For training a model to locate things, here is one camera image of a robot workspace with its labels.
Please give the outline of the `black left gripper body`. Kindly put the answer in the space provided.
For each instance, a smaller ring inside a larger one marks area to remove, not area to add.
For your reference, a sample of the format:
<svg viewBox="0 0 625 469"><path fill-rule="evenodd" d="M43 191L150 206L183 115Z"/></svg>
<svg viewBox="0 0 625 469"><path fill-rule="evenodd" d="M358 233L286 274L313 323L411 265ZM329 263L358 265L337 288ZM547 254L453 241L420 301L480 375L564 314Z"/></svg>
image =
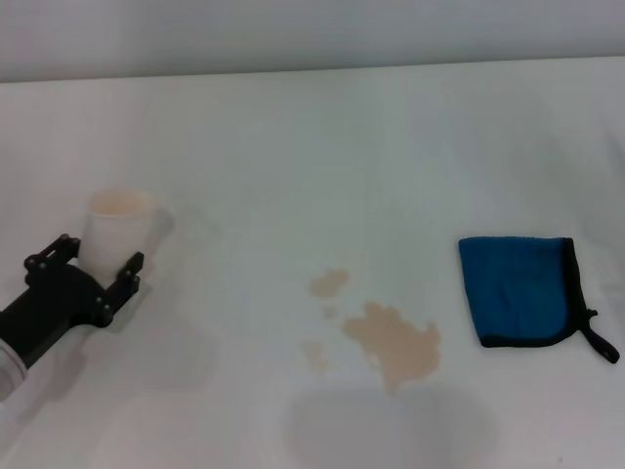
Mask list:
<svg viewBox="0 0 625 469"><path fill-rule="evenodd" d="M104 289L71 265L30 273L26 283L1 311L1 340L30 368L71 328L94 322Z"/></svg>

